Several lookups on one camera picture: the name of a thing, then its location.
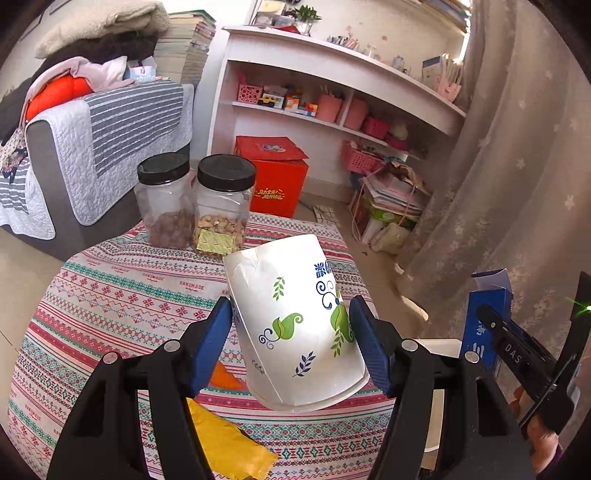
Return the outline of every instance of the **white paper bowl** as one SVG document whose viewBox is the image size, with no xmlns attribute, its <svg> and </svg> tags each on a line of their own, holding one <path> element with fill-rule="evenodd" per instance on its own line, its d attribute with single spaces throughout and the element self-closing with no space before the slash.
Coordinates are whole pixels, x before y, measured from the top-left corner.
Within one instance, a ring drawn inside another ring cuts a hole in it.
<svg viewBox="0 0 591 480">
<path fill-rule="evenodd" d="M 315 235 L 224 257 L 251 393 L 281 411 L 325 408 L 369 379 Z"/>
</svg>

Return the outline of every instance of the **person's hand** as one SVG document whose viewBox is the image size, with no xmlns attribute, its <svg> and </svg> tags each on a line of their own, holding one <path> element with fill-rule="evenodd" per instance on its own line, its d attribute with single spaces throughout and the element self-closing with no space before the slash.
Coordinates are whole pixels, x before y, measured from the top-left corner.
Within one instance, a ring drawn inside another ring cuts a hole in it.
<svg viewBox="0 0 591 480">
<path fill-rule="evenodd" d="M 523 387 L 518 387 L 513 392 L 515 400 L 509 404 L 515 417 L 520 414 L 519 399 L 523 392 Z M 554 458 L 558 448 L 558 435 L 546 428 L 540 415 L 535 413 L 527 424 L 527 436 L 534 448 L 534 453 L 530 456 L 531 464 L 535 474 L 538 475 Z"/>
</svg>

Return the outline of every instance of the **green leaf print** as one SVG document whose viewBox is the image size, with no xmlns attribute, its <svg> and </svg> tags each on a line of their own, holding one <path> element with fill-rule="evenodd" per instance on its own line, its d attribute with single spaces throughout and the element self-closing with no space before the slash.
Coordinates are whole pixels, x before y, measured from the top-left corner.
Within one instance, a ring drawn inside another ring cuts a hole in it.
<svg viewBox="0 0 591 480">
<path fill-rule="evenodd" d="M 279 300 L 279 296 L 283 295 L 283 287 L 285 286 L 285 280 L 283 277 L 277 277 L 277 281 L 273 284 L 273 298 L 275 301 Z"/>
<path fill-rule="evenodd" d="M 303 320 L 304 317 L 299 313 L 289 314 L 283 320 L 276 318 L 272 324 L 273 331 L 279 338 L 289 340 L 294 335 L 296 323 L 302 323 Z"/>
<path fill-rule="evenodd" d="M 338 291 L 337 300 L 338 305 L 333 310 L 333 313 L 330 315 L 330 324 L 336 332 L 334 344 L 330 347 L 332 350 L 334 350 L 333 356 L 335 358 L 337 357 L 337 355 L 340 355 L 340 349 L 343 346 L 343 342 L 345 340 L 349 343 L 353 343 L 353 341 L 355 340 L 355 336 L 353 335 L 353 331 L 351 330 L 351 325 L 349 324 L 349 316 L 347 315 L 347 309 L 345 308 L 343 299 L 341 298 L 340 293 Z"/>
</svg>

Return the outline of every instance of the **blue gripper pad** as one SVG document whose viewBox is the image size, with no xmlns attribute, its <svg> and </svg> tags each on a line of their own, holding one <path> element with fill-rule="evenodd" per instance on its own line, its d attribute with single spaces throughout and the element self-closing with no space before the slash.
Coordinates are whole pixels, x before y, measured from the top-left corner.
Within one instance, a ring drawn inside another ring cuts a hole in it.
<svg viewBox="0 0 591 480">
<path fill-rule="evenodd" d="M 197 343 L 193 354 L 193 376 L 190 380 L 191 393 L 197 395 L 202 388 L 207 387 L 212 377 L 213 369 L 219 359 L 220 353 L 230 327 L 232 326 L 232 305 L 226 297 L 219 297 L 215 307 L 206 320 L 194 322 L 196 329 L 201 331 L 191 339 Z"/>
<path fill-rule="evenodd" d="M 360 295 L 349 303 L 349 321 L 374 385 L 391 398 L 394 384 L 390 369 L 402 338 L 394 325 L 374 317 Z"/>
</svg>

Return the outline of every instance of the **metal screw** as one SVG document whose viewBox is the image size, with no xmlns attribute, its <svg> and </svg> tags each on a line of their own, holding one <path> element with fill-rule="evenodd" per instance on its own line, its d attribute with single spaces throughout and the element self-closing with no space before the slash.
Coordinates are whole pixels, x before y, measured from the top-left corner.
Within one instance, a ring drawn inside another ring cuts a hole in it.
<svg viewBox="0 0 591 480">
<path fill-rule="evenodd" d="M 409 339 L 403 340 L 401 346 L 407 352 L 414 352 L 418 348 L 417 343 L 414 340 Z"/>
<path fill-rule="evenodd" d="M 480 360 L 478 353 L 473 352 L 472 350 L 468 350 L 466 353 L 464 353 L 464 358 L 471 364 L 477 364 L 478 360 Z"/>
<path fill-rule="evenodd" d="M 178 340 L 169 340 L 164 344 L 164 349 L 167 352 L 176 352 L 179 348 L 181 348 L 181 342 Z"/>
<path fill-rule="evenodd" d="M 106 353 L 105 356 L 103 357 L 103 362 L 106 363 L 107 365 L 114 364 L 118 358 L 119 358 L 119 355 L 117 355 L 116 352 L 109 352 L 109 353 Z"/>
</svg>

